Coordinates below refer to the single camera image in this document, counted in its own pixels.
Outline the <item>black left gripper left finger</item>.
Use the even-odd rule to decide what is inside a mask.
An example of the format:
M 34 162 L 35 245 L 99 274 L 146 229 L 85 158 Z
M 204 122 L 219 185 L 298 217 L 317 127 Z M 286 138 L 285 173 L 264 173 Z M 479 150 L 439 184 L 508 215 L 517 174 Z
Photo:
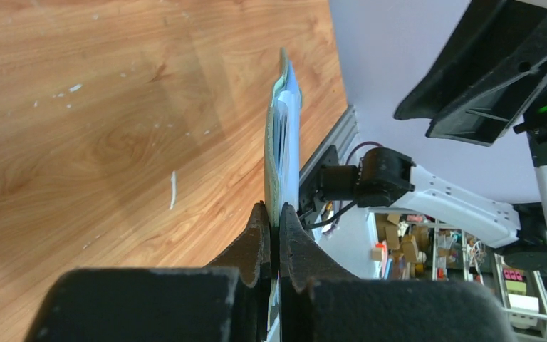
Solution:
M 79 268 L 48 290 L 27 341 L 264 341 L 271 289 L 269 218 L 199 268 Z

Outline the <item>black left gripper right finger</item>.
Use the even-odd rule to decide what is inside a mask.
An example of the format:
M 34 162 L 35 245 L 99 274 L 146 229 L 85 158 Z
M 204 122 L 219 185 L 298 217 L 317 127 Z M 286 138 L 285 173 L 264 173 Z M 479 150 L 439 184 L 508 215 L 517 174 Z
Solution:
M 361 279 L 285 204 L 279 228 L 282 341 L 515 341 L 499 302 L 465 281 Z

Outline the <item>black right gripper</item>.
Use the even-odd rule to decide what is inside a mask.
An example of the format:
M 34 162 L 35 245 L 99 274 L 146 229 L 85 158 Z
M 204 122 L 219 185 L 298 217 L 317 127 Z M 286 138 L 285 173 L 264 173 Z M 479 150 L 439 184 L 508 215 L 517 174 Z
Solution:
M 547 165 L 547 1 L 472 1 L 397 120 L 427 119 L 429 138 L 490 146 L 519 118 Z

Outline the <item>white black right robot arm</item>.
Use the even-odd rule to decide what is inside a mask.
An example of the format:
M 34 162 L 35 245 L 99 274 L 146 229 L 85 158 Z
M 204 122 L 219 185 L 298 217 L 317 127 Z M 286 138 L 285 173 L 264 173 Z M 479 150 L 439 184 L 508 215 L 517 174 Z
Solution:
M 488 147 L 508 131 L 527 139 L 539 196 L 511 204 L 483 197 L 388 147 L 358 166 L 313 163 L 299 191 L 305 229 L 324 204 L 398 208 L 474 235 L 513 268 L 547 269 L 547 1 L 470 1 L 396 120 L 429 121 L 427 138 Z

